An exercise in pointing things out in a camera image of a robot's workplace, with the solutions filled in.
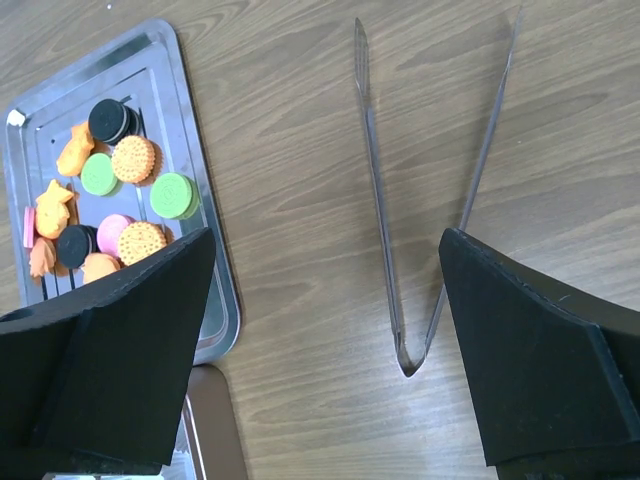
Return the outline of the pink round cookie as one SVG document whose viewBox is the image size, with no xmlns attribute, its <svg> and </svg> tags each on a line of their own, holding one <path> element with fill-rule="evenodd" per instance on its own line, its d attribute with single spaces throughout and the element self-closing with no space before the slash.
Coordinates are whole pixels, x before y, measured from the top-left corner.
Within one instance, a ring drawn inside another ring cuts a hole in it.
<svg viewBox="0 0 640 480">
<path fill-rule="evenodd" d="M 102 253 L 118 258 L 118 240 L 124 229 L 135 220 L 123 214 L 111 214 L 105 217 L 97 229 L 97 245 Z"/>
</svg>

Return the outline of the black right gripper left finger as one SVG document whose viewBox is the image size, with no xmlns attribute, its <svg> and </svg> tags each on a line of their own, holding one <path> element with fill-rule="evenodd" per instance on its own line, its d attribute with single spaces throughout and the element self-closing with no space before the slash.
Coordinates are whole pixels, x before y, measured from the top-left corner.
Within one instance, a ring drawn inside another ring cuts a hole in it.
<svg viewBox="0 0 640 480">
<path fill-rule="evenodd" d="M 170 462 L 214 270 L 208 228 L 1 319 L 5 466 Z"/>
</svg>

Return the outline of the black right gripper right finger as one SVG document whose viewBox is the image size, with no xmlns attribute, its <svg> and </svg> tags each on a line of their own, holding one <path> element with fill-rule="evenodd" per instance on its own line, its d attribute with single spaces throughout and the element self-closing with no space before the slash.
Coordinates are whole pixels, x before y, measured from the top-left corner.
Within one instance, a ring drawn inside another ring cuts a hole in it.
<svg viewBox="0 0 640 480">
<path fill-rule="evenodd" d="M 485 461 L 639 462 L 639 314 L 447 229 L 439 259 Z"/>
</svg>

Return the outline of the orange flower cookie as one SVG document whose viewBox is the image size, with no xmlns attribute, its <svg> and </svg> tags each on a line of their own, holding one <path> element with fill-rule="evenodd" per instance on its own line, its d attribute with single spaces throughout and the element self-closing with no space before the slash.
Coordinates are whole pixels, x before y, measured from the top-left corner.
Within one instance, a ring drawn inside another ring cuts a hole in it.
<svg viewBox="0 0 640 480">
<path fill-rule="evenodd" d="M 106 253 L 91 253 L 81 266 L 83 272 L 83 284 L 89 284 L 107 275 L 119 271 L 121 268 L 119 261 Z"/>
</svg>

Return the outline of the orange round sandwich cookie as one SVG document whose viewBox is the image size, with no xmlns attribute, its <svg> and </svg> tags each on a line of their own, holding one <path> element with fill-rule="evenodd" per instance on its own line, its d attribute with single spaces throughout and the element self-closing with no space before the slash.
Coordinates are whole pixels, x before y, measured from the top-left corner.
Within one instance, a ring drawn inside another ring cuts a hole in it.
<svg viewBox="0 0 640 480">
<path fill-rule="evenodd" d="M 167 246 L 162 229 L 152 223 L 136 221 L 124 228 L 118 237 L 118 255 L 126 266 L 133 265 Z"/>
</svg>

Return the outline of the orange round dotted cookie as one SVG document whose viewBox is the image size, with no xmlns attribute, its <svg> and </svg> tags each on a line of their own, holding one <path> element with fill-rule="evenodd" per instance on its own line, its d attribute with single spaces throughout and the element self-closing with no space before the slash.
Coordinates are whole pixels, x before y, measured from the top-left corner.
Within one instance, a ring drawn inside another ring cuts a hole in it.
<svg viewBox="0 0 640 480">
<path fill-rule="evenodd" d="M 128 135 L 114 147 L 111 166 L 121 182 L 150 186 L 162 170 L 163 154 L 160 147 L 146 137 Z"/>
</svg>

